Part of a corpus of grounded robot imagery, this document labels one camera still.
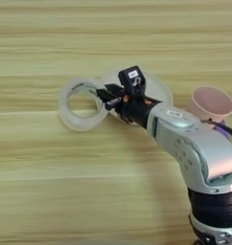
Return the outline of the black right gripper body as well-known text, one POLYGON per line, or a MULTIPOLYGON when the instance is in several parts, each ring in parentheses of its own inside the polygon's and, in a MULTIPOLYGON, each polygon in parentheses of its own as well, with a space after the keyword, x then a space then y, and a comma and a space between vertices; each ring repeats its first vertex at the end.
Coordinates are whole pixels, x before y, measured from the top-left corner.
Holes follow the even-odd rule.
POLYGON ((117 93, 116 98, 122 99, 115 107, 118 116, 127 123, 136 123, 143 128, 147 127, 150 111, 155 105, 161 103, 161 100, 156 100, 147 96, 137 98, 129 97, 125 100, 125 95, 123 93, 117 93))

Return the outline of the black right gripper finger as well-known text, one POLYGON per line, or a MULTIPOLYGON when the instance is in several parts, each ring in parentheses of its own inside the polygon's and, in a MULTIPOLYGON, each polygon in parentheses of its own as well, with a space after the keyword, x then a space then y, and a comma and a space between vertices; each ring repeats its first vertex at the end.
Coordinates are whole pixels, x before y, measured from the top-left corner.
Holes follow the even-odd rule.
POLYGON ((125 93, 124 88, 115 83, 106 84, 105 89, 110 96, 122 96, 125 93))
POLYGON ((97 89, 96 90, 98 97, 104 103, 106 110, 110 111, 113 108, 116 108, 121 103, 121 98, 113 95, 106 89, 97 89))

